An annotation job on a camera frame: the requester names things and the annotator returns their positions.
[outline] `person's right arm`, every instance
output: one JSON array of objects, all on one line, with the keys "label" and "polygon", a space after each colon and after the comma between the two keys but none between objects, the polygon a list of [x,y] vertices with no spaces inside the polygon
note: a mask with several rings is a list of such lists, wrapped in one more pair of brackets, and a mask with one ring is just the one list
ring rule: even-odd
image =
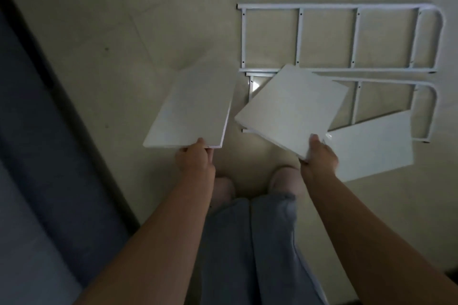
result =
[{"label": "person's right arm", "polygon": [[458,286],[379,220],[336,176],[318,136],[301,174],[348,278],[364,305],[458,304]]}]

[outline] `jeans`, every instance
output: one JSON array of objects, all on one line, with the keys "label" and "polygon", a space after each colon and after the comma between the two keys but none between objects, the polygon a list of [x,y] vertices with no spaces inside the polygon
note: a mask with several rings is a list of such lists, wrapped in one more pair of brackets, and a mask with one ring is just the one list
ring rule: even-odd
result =
[{"label": "jeans", "polygon": [[290,194],[245,198],[207,217],[201,243],[201,305],[327,304],[295,246]]}]

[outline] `forearm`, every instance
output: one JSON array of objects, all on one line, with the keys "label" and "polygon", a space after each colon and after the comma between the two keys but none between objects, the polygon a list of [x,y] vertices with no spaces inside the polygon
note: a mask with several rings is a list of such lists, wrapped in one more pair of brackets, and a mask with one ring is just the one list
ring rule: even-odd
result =
[{"label": "forearm", "polygon": [[379,220],[335,175],[307,183],[331,242],[361,301],[452,303],[458,288]]},{"label": "forearm", "polygon": [[212,196],[214,174],[185,173],[77,304],[182,304]]}]

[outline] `person's left arm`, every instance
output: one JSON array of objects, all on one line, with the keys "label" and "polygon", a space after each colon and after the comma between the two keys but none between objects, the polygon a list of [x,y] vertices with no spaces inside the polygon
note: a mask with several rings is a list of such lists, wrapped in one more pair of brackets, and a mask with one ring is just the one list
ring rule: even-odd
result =
[{"label": "person's left arm", "polygon": [[74,305],[182,304],[212,197],[213,150],[181,150],[178,185]]}]

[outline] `leg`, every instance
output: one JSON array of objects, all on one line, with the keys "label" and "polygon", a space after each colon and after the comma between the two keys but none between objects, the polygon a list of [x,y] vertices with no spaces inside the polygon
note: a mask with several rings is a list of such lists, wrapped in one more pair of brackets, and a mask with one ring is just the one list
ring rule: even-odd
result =
[{"label": "leg", "polygon": [[234,195],[232,181],[215,180],[201,242],[201,305],[259,303],[250,203],[245,198],[232,201]]},{"label": "leg", "polygon": [[252,201],[253,248],[264,305],[327,303],[295,246],[295,195],[304,191],[299,171],[282,168],[273,175],[269,194]]}]

